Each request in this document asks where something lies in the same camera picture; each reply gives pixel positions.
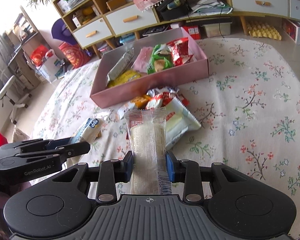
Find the curtain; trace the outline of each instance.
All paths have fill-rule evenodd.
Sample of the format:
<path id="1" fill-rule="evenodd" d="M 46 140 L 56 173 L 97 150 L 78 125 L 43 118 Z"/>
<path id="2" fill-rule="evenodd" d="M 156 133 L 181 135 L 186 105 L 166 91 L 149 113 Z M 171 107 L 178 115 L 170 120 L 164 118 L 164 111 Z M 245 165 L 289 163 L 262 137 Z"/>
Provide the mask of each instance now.
<path id="1" fill-rule="evenodd" d="M 12 76 L 11 72 L 8 69 L 8 63 L 11 59 L 13 51 L 12 48 L 7 44 L 2 35 L 0 34 L 0 79 L 3 83 Z M 24 85 L 20 80 L 16 80 L 14 83 L 19 94 L 23 93 Z"/>

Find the shelf leg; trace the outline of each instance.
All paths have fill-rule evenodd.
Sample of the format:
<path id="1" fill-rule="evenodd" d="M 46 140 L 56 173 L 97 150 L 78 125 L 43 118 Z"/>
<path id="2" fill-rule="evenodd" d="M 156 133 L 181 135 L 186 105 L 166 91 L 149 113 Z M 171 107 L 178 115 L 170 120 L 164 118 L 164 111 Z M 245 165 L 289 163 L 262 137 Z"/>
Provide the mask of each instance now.
<path id="1" fill-rule="evenodd" d="M 100 54 L 100 51 L 98 50 L 97 46 L 92 45 L 92 48 L 93 48 L 95 54 L 101 59 L 101 54 Z"/>
<path id="2" fill-rule="evenodd" d="M 134 35 L 136 37 L 136 40 L 140 40 L 140 34 L 139 34 L 139 32 L 134 32 Z"/>
<path id="3" fill-rule="evenodd" d="M 241 20 L 241 24 L 242 24 L 242 28 L 243 28 L 244 34 L 245 35 L 249 35 L 245 17 L 244 16 L 240 16 L 240 20 Z"/>
<path id="4" fill-rule="evenodd" d="M 111 40 L 106 40 L 106 43 L 108 43 L 108 45 L 111 47 L 111 49 L 115 49 L 116 46 L 112 43 Z"/>

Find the white chair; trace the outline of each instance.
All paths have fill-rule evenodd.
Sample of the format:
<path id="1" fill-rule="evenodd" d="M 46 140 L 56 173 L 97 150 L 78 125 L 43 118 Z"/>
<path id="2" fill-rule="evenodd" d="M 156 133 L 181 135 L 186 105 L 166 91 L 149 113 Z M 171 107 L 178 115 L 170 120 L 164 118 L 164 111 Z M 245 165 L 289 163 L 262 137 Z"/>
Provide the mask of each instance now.
<path id="1" fill-rule="evenodd" d="M 0 79 L 0 101 L 3 100 L 3 97 L 9 98 L 7 96 L 7 91 L 11 88 L 11 86 L 13 85 L 15 80 L 16 80 L 16 77 L 12 76 L 11 78 L 9 78 L 9 80 L 5 84 L 3 84 L 2 80 Z M 27 108 L 28 105 L 23 102 L 26 100 L 26 98 L 31 97 L 31 96 L 32 96 L 31 94 L 27 93 L 17 102 L 14 102 L 11 98 L 9 98 L 10 103 L 13 105 L 13 108 L 12 108 L 12 111 L 10 114 L 10 119 L 13 124 L 17 123 L 17 121 L 15 120 L 17 109 L 22 108 L 22 107 Z"/>

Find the pink snack wrapper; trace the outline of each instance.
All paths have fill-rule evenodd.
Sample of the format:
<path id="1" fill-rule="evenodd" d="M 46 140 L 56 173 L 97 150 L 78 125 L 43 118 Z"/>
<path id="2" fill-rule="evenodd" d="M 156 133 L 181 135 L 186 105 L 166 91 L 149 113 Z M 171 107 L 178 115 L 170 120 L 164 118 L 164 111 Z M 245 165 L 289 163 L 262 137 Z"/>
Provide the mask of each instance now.
<path id="1" fill-rule="evenodd" d="M 152 50 L 153 47 L 143 47 L 140 50 L 137 59 L 133 63 L 134 70 L 139 71 L 141 73 L 147 73 L 147 68 L 149 65 Z"/>

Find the floral bedspread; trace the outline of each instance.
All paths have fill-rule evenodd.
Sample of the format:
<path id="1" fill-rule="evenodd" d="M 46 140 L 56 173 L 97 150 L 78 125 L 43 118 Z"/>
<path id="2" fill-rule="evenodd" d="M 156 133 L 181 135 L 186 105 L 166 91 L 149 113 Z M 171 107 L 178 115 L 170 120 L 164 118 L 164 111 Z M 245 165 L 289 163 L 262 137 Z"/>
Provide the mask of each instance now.
<path id="1" fill-rule="evenodd" d="M 244 39 L 205 39 L 210 77 L 179 86 L 189 99 L 189 110 L 202 124 L 186 133 L 172 149 L 178 159 L 202 166 L 223 162 L 292 198 L 297 217 L 290 231 L 300 237 L 300 83 L 282 56 L 270 45 Z M 86 118 L 103 111 L 89 98 L 98 68 L 91 62 L 71 71 L 61 81 L 39 117 L 32 138 L 72 136 Z M 80 161 L 98 166 L 122 159 L 130 149 L 124 120 L 111 108 L 102 137 Z M 203 183 L 206 198 L 211 197 Z M 182 193 L 182 184 L 173 184 Z M 117 193 L 130 185 L 117 184 Z M 89 196 L 94 197 L 96 184 Z"/>

